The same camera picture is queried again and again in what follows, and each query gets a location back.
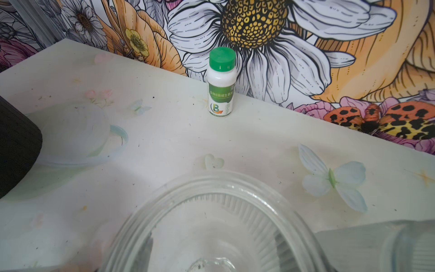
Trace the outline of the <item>green-lid peanut jar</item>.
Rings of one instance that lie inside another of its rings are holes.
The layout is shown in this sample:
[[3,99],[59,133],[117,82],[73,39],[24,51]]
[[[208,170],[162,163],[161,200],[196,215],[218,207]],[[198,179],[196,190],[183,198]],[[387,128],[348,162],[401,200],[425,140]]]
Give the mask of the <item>green-lid peanut jar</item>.
[[435,222],[391,221],[315,234],[338,272],[432,272]]
[[102,272],[330,272],[290,203],[250,176],[205,171],[159,188],[122,225]]

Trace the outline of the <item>black trash bin with liner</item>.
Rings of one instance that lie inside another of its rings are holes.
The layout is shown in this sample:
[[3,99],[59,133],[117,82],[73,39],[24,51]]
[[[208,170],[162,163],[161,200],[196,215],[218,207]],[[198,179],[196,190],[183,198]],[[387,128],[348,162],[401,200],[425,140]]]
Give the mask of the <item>black trash bin with liner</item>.
[[37,125],[1,98],[1,197],[30,171],[42,144],[43,136]]

